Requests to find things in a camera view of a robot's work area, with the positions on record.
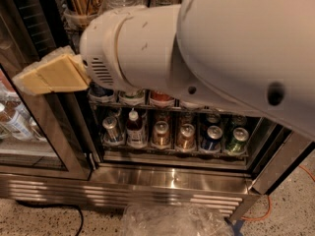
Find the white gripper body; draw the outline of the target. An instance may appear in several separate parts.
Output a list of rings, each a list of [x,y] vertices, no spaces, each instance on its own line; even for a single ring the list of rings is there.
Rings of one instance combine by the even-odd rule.
[[[80,54],[89,76],[107,89],[146,89],[144,70],[148,42],[143,39],[148,22],[146,6],[117,8],[96,17],[80,39]]]

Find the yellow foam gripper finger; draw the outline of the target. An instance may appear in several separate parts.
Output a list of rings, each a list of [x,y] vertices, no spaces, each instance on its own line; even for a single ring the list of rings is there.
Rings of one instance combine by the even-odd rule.
[[[87,87],[70,85],[70,55],[77,55],[70,46],[60,47],[45,55],[40,61],[28,65],[13,78],[14,85],[29,95],[51,92],[72,92]]]
[[[68,59],[71,63],[70,85],[73,87],[87,87],[92,79],[86,71],[82,57],[80,55],[70,55]]]

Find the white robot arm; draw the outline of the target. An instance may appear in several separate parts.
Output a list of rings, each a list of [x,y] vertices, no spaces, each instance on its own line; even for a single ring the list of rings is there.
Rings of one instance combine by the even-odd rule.
[[[159,90],[266,117],[315,139],[315,0],[183,0],[90,22],[80,52],[62,47],[14,77],[31,94]]]

